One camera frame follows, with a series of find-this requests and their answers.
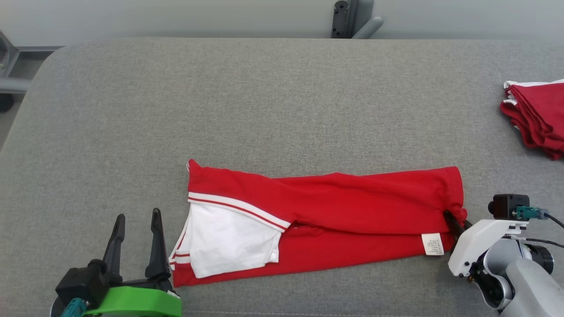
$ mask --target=white wall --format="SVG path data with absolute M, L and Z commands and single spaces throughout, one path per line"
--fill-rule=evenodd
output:
M 104 37 L 314 37 L 330 34 L 336 0 L 2 0 L 15 46 Z M 563 0 L 375 0 L 375 38 L 564 41 Z
M 375 38 L 564 41 L 564 0 L 375 0 Z

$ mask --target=metal frame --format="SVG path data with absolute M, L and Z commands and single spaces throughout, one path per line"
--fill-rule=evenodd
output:
M 334 5 L 331 38 L 371 38 L 384 23 L 372 17 L 374 0 L 339 0 Z
M 18 58 L 21 56 L 21 53 L 53 52 L 61 48 L 57 46 L 15 47 L 2 32 L 0 32 L 0 45 L 6 51 L 2 60 L 0 61 L 0 93 L 3 94 L 25 94 L 28 91 L 31 80 L 10 77 L 10 74 L 14 69 L 14 65 L 16 64 Z

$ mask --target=gray cushioned surface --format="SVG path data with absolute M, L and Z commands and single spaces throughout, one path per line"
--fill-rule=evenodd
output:
M 564 47 L 492 41 L 135 38 L 54 53 L 0 153 L 0 307 L 47 316 L 70 267 L 127 217 L 121 272 L 143 276 L 151 210 L 168 248 L 185 164 L 270 177 L 456 165 L 469 220 L 496 193 L 564 218 L 564 163 L 527 149 L 502 83 L 564 77 Z M 564 239 L 552 222 L 527 236 Z M 548 246 L 564 284 L 564 252 Z M 492 316 L 447 257 L 179 288 L 186 316 Z

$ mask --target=care label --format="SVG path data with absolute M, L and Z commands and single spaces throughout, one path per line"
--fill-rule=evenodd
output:
M 440 240 L 440 234 L 422 234 L 423 246 L 425 254 L 428 256 L 443 256 L 443 242 Z

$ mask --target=gray robot arm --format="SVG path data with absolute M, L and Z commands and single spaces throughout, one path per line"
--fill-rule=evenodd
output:
M 456 239 L 451 272 L 475 283 L 502 317 L 564 317 L 564 290 L 550 276 L 552 255 L 516 236 L 530 218 L 546 219 L 546 210 L 529 207 L 526 195 L 496 195 L 488 208 L 495 219 L 464 228 L 445 212 Z
M 536 262 L 517 259 L 506 274 L 515 295 L 500 317 L 564 316 L 564 290 Z

